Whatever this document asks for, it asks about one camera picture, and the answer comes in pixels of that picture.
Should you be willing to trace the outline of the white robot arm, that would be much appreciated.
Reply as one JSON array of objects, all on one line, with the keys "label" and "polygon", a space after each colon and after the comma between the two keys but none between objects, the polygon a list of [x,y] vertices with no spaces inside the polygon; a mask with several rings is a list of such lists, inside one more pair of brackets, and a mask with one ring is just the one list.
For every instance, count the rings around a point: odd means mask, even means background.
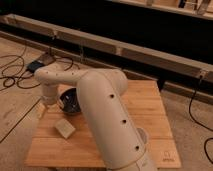
[{"label": "white robot arm", "polygon": [[121,95],[125,74],[117,69],[60,71],[43,67],[35,72],[43,100],[57,101],[58,86],[76,88],[77,99],[108,171],[158,171],[138,133]]}]

